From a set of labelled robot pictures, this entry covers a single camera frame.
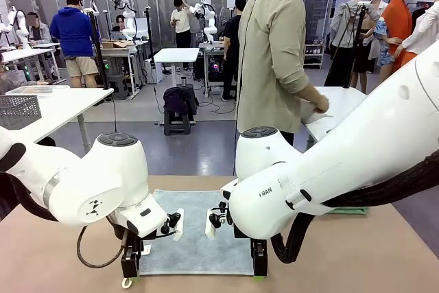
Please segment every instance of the white cloth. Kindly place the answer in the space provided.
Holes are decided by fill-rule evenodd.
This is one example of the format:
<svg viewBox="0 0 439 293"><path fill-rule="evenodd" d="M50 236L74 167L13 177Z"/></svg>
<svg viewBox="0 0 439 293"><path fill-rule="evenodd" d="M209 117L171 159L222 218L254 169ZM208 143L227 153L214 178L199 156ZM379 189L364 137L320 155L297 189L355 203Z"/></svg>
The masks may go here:
<svg viewBox="0 0 439 293"><path fill-rule="evenodd" d="M189 24L189 10L186 7L183 7L181 11L174 10L171 14L171 21L174 19L179 20L176 25L177 34L191 29Z"/></svg>
<svg viewBox="0 0 439 293"><path fill-rule="evenodd" d="M378 10L377 10L377 12L379 13L379 16L383 15L383 12L387 8L387 6L388 6L388 3L386 3L382 0L379 2ZM370 47L370 53L369 53L369 60L372 60L373 58L379 58L379 54L381 53L381 43L379 42L378 39L376 39L374 37L373 34L372 34L372 36L369 37L369 39L370 40L368 41L368 43L370 41L372 41L372 45Z"/></svg>
<svg viewBox="0 0 439 293"><path fill-rule="evenodd" d="M406 51L421 54L439 39L439 1L416 20L413 34L403 41Z"/></svg>

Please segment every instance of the stool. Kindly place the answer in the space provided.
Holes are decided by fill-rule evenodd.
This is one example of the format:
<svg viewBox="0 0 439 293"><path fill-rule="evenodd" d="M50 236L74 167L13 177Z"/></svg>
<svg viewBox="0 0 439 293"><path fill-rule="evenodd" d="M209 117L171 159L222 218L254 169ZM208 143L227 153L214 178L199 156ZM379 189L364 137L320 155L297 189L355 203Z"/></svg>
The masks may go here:
<svg viewBox="0 0 439 293"><path fill-rule="evenodd" d="M113 95L119 99L126 99L130 92L126 80L122 75L107 75L108 87L114 89Z"/></svg>
<svg viewBox="0 0 439 293"><path fill-rule="evenodd" d="M182 124L173 124L175 121L182 121ZM165 135L169 136L174 131L183 131L185 135L191 134L189 115L186 113L176 116L176 113L168 111L165 106Z"/></svg>

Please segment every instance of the black shirt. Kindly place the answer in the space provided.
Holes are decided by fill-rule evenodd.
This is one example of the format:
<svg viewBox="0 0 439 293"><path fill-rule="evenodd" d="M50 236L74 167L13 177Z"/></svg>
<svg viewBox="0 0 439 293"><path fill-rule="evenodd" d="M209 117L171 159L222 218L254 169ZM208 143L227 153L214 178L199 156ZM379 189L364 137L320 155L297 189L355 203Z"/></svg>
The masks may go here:
<svg viewBox="0 0 439 293"><path fill-rule="evenodd" d="M224 37L230 39L230 47L227 51L227 58L237 60L239 58L239 22L241 20L241 15L234 16L228 20L226 24L226 29L224 30Z"/></svg>

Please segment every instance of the wire basket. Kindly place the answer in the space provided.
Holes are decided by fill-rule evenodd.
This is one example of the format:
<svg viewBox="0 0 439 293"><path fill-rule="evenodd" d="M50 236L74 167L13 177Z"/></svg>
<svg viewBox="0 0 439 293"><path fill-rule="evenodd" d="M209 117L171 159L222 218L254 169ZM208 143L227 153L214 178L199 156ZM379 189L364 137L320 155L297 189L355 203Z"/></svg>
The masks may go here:
<svg viewBox="0 0 439 293"><path fill-rule="evenodd" d="M0 96L0 126L20 130L40 118L40 105L35 95Z"/></svg>

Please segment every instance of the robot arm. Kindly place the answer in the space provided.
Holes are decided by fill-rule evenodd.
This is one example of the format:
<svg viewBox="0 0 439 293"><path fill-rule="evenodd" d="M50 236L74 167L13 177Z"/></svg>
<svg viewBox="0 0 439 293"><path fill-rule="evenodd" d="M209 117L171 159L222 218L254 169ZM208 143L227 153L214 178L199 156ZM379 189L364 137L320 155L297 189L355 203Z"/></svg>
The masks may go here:
<svg viewBox="0 0 439 293"><path fill-rule="evenodd" d="M291 235L303 239L315 215L387 204L439 184L433 179L439 168L438 51L439 42L304 154L275 129L243 133L237 145L239 180L223 192L235 226L253 239L272 238L278 254L279 233L296 215L295 223L305 227L297 224Z"/></svg>
<svg viewBox="0 0 439 293"><path fill-rule="evenodd" d="M25 13L21 10L16 10L15 6L11 6L9 14L8 14L9 24L0 24L0 32L10 33L14 28L15 21L17 22L18 29L16 35L20 38L21 43L23 44L23 48L30 48L29 41L27 36L29 36L29 31L26 27L26 16Z"/></svg>
<svg viewBox="0 0 439 293"><path fill-rule="evenodd" d="M195 7L190 7L189 11L194 14L197 19L205 19L208 22L208 26L204 28L204 34L207 37L207 41L213 44L213 35L218 32L215 26L215 11L211 5L207 5L204 2L197 3Z"/></svg>
<svg viewBox="0 0 439 293"><path fill-rule="evenodd" d="M69 226L109 216L113 224L142 238L170 217L150 194L141 142L126 134L101 135L81 159L62 148L23 143L0 127L0 172L17 178Z"/></svg>
<svg viewBox="0 0 439 293"><path fill-rule="evenodd" d="M125 29L122 30L127 40L136 38L137 28L135 23L136 11L130 7L129 0L111 0L115 4L115 10L125 10L123 17L125 18Z"/></svg>

